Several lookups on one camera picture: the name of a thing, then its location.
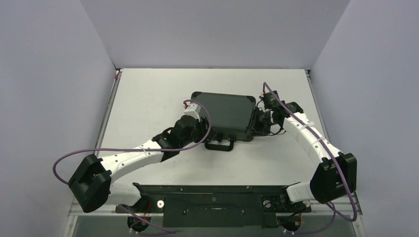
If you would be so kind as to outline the black foam-lined carry case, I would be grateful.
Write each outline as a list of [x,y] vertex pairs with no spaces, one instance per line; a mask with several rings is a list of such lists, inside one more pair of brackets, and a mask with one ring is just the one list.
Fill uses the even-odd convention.
[[229,152],[234,143],[254,139],[256,99],[253,96],[195,91],[191,99],[202,104],[209,112],[211,132],[205,148]]

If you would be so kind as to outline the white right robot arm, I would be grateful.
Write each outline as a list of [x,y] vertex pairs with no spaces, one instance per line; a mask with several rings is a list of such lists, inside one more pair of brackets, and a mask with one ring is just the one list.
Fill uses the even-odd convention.
[[356,190],[357,159],[333,146],[315,127],[296,102],[278,101],[277,92],[260,96],[263,107],[256,108],[254,131],[261,136],[273,135],[271,126],[292,136],[316,166],[310,181],[289,185],[279,196],[279,206],[293,210],[298,202],[315,200],[326,203],[351,194]]

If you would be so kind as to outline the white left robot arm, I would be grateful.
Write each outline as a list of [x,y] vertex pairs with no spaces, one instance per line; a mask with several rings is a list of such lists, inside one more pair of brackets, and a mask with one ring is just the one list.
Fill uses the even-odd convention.
[[173,127],[134,149],[108,157],[99,158],[95,154],[84,157],[68,186],[85,213],[96,211],[106,203],[124,204],[134,212],[142,212],[147,207],[147,198],[135,185],[115,181],[191,149],[206,141],[210,133],[210,119],[183,115]]

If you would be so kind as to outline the black robot base mount plate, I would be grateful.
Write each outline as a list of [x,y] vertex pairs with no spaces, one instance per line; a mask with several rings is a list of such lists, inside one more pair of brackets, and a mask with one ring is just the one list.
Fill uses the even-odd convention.
[[286,186],[197,186],[140,185],[136,204],[123,204],[127,210],[149,217],[161,215],[163,227],[245,227],[277,228],[294,221],[300,213],[310,213],[307,201],[291,202]]

